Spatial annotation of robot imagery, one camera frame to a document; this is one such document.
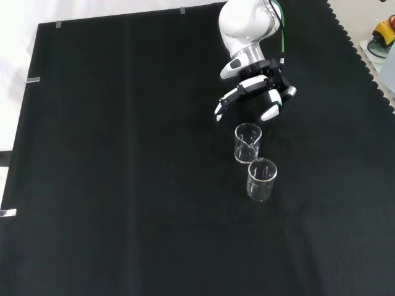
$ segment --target green cable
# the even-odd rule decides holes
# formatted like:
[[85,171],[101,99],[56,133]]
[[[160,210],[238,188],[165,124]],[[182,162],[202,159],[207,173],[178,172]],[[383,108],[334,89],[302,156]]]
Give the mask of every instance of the green cable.
[[277,4],[278,8],[280,8],[280,13],[281,13],[281,23],[283,24],[284,30],[281,32],[281,52],[285,52],[285,47],[284,47],[284,31],[285,31],[285,19],[284,19],[284,12],[283,9],[280,6],[280,3],[277,2],[277,0],[272,0],[275,4]]

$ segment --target black cloth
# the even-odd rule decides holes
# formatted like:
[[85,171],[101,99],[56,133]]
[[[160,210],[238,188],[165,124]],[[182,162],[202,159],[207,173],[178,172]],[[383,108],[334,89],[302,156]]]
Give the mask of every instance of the black cloth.
[[9,167],[12,151],[0,151],[0,167]]
[[325,1],[280,2],[298,92],[262,125],[266,203],[233,156],[245,114],[213,118],[223,4],[39,25],[0,295],[395,295],[393,109]]

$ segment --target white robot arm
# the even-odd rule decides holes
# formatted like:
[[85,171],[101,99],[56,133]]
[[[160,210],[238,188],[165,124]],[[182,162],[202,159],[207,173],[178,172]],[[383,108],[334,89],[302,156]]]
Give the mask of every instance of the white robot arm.
[[221,78],[239,76],[243,81],[220,99],[215,109],[217,120],[235,101],[266,92],[267,110],[261,120],[279,114],[283,101],[294,96],[296,88],[283,80],[280,65],[266,60],[259,41],[281,28],[281,9],[272,0],[229,0],[221,10],[219,27],[231,60],[221,71]]

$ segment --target yellow object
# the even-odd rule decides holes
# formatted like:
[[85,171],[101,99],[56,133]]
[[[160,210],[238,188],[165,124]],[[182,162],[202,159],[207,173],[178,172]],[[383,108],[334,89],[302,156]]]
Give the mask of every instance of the yellow object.
[[389,20],[380,22],[375,28],[373,35],[381,35],[384,38],[383,45],[385,45],[385,47],[391,45],[395,41],[395,32],[391,28],[391,25],[389,24]]

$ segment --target clear glass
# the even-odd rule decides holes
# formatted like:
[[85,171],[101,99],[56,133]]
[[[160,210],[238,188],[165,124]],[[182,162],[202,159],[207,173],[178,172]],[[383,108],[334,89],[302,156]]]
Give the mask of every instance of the clear glass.
[[266,158],[256,158],[248,166],[247,194],[259,202],[270,197],[277,176],[276,165]]
[[243,123],[235,129],[235,158],[241,163],[251,163],[258,156],[262,131],[252,123]]

